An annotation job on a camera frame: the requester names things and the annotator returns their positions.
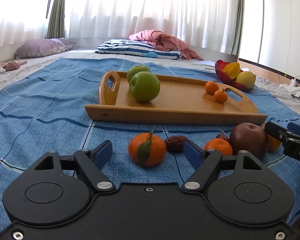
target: green curtain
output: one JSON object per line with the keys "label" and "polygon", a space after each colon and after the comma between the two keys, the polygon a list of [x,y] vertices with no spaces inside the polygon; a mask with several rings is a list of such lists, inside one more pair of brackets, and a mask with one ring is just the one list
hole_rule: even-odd
{"label": "green curtain", "polygon": [[53,0],[46,38],[65,37],[65,0]]}
{"label": "green curtain", "polygon": [[238,14],[237,14],[237,23],[235,27],[235,36],[234,36],[234,43],[232,47],[232,55],[239,55],[239,48],[240,48],[240,41],[242,35],[242,23],[243,23],[243,4],[244,0],[238,1]]}

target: curtain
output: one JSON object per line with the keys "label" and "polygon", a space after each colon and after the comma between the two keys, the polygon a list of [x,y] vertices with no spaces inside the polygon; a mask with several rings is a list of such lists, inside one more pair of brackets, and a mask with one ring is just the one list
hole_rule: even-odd
{"label": "curtain", "polygon": [[242,24],[243,24],[243,4],[244,0],[239,0],[238,2],[238,15],[237,15],[237,24],[235,28],[235,36],[234,36],[234,43],[232,47],[232,54],[233,55],[239,55],[239,49],[240,49],[240,41],[241,41],[241,35],[242,35]]}
{"label": "curtain", "polygon": [[0,46],[43,38],[47,0],[0,0]]}
{"label": "curtain", "polygon": [[231,54],[238,0],[66,0],[67,38],[127,38],[145,29]]}
{"label": "curtain", "polygon": [[65,0],[53,0],[46,38],[65,36]]}

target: purple pillow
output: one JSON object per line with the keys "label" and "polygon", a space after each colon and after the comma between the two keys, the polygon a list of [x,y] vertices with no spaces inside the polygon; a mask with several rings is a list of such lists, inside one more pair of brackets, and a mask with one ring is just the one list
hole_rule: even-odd
{"label": "purple pillow", "polygon": [[15,53],[15,59],[45,57],[71,49],[76,43],[66,39],[36,39],[23,44]]}

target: orange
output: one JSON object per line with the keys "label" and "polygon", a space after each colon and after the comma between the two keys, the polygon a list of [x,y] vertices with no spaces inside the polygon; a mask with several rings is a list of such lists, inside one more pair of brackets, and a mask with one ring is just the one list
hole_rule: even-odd
{"label": "orange", "polygon": [[222,152],[223,155],[232,155],[232,147],[230,143],[221,138],[214,138],[208,141],[203,149],[215,149]]}
{"label": "orange", "polygon": [[204,86],[206,92],[210,95],[213,95],[217,90],[219,90],[219,86],[217,83],[213,81],[208,81]]}
{"label": "orange", "polygon": [[128,146],[130,158],[140,166],[152,167],[164,159],[166,144],[159,136],[150,133],[141,133],[133,137]]}
{"label": "orange", "polygon": [[273,152],[276,149],[278,149],[281,145],[281,142],[277,140],[276,138],[273,138],[272,136],[268,135],[268,140],[269,140],[269,152]]}
{"label": "orange", "polygon": [[218,90],[213,94],[214,100],[216,100],[218,103],[224,103],[228,100],[228,95],[224,90]]}

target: dark red apple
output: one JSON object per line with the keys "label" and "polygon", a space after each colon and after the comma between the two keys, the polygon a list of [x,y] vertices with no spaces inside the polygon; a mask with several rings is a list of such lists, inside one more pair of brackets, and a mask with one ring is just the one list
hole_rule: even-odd
{"label": "dark red apple", "polygon": [[225,140],[226,142],[229,142],[229,138],[227,135],[225,135],[224,133],[220,133],[216,136],[216,138],[220,138],[220,139],[223,139]]}
{"label": "dark red apple", "polygon": [[264,129],[253,123],[244,122],[233,128],[229,143],[233,155],[238,151],[246,150],[261,160],[269,150],[268,135]]}

